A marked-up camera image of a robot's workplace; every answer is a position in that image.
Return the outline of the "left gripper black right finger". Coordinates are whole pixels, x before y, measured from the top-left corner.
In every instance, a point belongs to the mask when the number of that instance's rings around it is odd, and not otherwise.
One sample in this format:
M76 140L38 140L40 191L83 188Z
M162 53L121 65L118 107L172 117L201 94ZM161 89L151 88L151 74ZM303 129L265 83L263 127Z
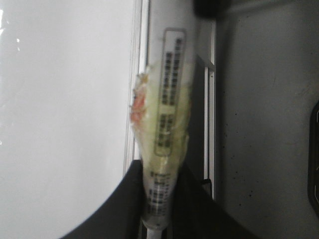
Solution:
M258 237L227 214L183 164L173 196L174 239L257 239Z

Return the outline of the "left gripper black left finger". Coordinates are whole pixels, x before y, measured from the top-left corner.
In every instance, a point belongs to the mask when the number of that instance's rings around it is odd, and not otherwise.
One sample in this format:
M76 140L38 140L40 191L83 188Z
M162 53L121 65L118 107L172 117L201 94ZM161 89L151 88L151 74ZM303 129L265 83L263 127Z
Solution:
M143 168L134 160L111 196L64 239L137 239L144 202Z

